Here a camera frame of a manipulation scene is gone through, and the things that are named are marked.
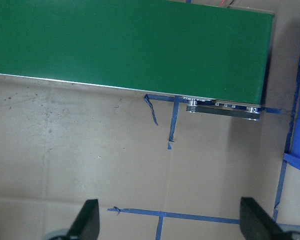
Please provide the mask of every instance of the green board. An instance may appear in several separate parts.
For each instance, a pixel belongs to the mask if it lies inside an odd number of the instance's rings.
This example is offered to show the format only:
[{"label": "green board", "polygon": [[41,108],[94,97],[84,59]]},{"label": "green board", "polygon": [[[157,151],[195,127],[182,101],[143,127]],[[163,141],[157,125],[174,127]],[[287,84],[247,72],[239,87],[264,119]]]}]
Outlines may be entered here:
[{"label": "green board", "polygon": [[272,18],[166,0],[0,0],[0,74],[260,104]]}]

